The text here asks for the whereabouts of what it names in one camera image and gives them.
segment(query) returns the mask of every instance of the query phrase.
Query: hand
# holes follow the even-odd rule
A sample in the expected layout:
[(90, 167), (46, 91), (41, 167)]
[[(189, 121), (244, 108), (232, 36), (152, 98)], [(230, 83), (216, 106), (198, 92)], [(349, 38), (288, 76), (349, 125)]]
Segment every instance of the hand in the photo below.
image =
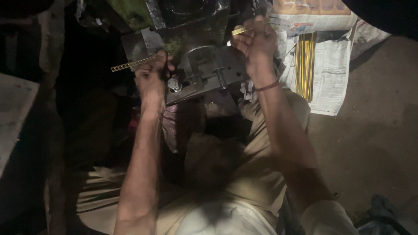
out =
[[(174, 71), (175, 67), (171, 64), (172, 56), (168, 56), (168, 69)], [(149, 111), (151, 114), (162, 116), (166, 108), (165, 102), (165, 83), (162, 79), (162, 70), (166, 64), (166, 53), (159, 51), (155, 59), (141, 64), (135, 70), (135, 83), (141, 95), (141, 114)]]
[(247, 57), (247, 73), (255, 88), (262, 88), (275, 82), (273, 54), (276, 50), (277, 34), (270, 24), (264, 24), (264, 17), (258, 15), (254, 20), (244, 22), (244, 27), (252, 30), (233, 36), (231, 45)]

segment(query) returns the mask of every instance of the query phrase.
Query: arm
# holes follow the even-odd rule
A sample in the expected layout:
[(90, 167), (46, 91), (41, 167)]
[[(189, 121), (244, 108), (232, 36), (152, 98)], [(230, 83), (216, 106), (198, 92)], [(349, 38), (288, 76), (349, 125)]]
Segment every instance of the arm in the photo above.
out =
[(141, 65), (135, 71), (135, 82), (142, 100), (141, 118), (120, 191), (115, 235), (154, 234), (158, 207), (161, 121), (165, 110), (165, 87), (161, 80), (161, 70), (165, 62), (165, 52), (160, 51), (155, 61)]
[[(248, 58), (247, 73), (255, 88), (263, 88), (277, 80), (273, 72), (276, 33), (269, 24), (264, 25), (264, 18), (261, 16), (246, 21), (244, 26), (253, 26), (254, 30), (235, 35), (232, 45)], [(277, 168), (283, 173), (300, 213), (315, 202), (330, 200), (314, 149), (288, 104), (283, 90), (276, 86), (258, 92), (258, 97)]]

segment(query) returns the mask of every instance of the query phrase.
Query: dark fabric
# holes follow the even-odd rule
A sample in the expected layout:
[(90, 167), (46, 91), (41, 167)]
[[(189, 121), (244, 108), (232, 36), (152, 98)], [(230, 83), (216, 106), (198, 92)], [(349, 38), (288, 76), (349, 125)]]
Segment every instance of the dark fabric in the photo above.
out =
[(412, 0), (342, 0), (369, 24), (394, 35), (418, 40), (418, 10)]

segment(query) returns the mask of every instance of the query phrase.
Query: man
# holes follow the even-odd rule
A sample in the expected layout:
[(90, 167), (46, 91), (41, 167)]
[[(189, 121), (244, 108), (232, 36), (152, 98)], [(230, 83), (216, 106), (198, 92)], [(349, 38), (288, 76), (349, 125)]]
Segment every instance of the man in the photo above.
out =
[[(232, 45), (248, 58), (247, 73), (257, 90), (259, 105), (263, 111), (265, 127), (261, 127), (262, 130), (259, 130), (258, 135), (262, 135), (262, 132), (265, 134), (266, 130), (270, 146), (259, 148), (259, 151), (271, 152), (271, 155), (264, 154), (262, 158), (270, 158), (271, 163), (274, 164), (270, 167), (283, 174), (290, 195), (302, 214), (301, 222), (307, 234), (356, 234), (344, 209), (331, 200), (329, 191), (321, 178), (314, 149), (274, 75), (273, 52), (276, 48), (276, 33), (270, 25), (264, 25), (262, 16), (257, 16), (253, 23), (252, 21), (246, 22), (245, 26), (250, 27), (251, 24), (254, 30), (236, 35), (232, 40)], [(159, 59), (153, 64), (143, 66), (136, 72), (136, 81), (143, 104), (131, 162), (120, 193), (114, 232), (116, 235), (160, 234), (158, 220), (164, 219), (165, 216), (160, 218), (161, 215), (158, 213), (158, 160), (161, 119), (165, 109), (165, 89), (161, 80), (161, 70), (166, 57), (163, 52), (159, 52), (158, 56)], [(237, 171), (251, 171), (248, 166), (247, 169), (240, 169), (240, 167)], [(234, 194), (240, 191), (236, 187), (244, 186), (240, 183), (242, 182), (235, 183), (237, 185), (231, 183), (225, 189), (226, 193), (232, 192), (231, 196), (235, 196), (234, 200), (229, 202), (230, 204), (225, 201), (205, 202), (198, 208), (185, 212), (179, 217), (179, 219), (184, 219), (179, 223), (176, 234), (229, 234), (230, 232), (232, 234), (274, 234), (274, 229), (255, 209), (259, 207), (261, 210), (266, 210), (272, 205), (265, 204), (264, 206), (267, 207), (261, 208), (262, 203), (240, 204), (239, 197), (242, 197), (242, 201), (248, 199), (251, 201), (253, 196), (251, 194), (254, 193), (251, 192), (251, 188), (247, 188), (245, 190), (249, 191), (248, 195)], [(275, 192), (262, 192), (264, 193), (274, 194)], [(217, 210), (208, 212), (208, 209), (222, 203), (221, 210), (229, 213), (234, 214), (234, 209), (237, 208), (238, 212), (233, 215), (235, 218), (211, 222), (211, 218), (216, 217), (214, 215)], [(250, 220), (245, 219), (254, 215), (254, 220), (258, 219), (258, 221), (251, 223)], [(235, 227), (236, 224), (233, 223), (236, 222), (238, 225), (251, 224), (252, 227)]]
[[(274, 30), (262, 16), (244, 26), (254, 29), (234, 36), (232, 45), (247, 57), (247, 73), (259, 97), (255, 104), (240, 106), (252, 121), (251, 142), (230, 151), (225, 147), (233, 143), (194, 134), (187, 143), (185, 187), (159, 180), (165, 110), (161, 72), (171, 59), (160, 51), (135, 73), (141, 117), (120, 195), (117, 179), (90, 172), (77, 200), (81, 222), (115, 235), (274, 235), (288, 188), (308, 235), (357, 234), (321, 178), (304, 131), (306, 100), (278, 85)], [(169, 61), (168, 68), (174, 70)]]

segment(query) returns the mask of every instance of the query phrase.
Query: dirt floor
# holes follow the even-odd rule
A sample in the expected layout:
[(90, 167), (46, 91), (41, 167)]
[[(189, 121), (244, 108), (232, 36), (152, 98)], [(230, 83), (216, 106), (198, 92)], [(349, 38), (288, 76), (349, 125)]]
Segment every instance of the dirt floor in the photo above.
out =
[(351, 216), (380, 194), (418, 221), (417, 55), (418, 42), (388, 38), (351, 62), (338, 116), (310, 117), (322, 174)]

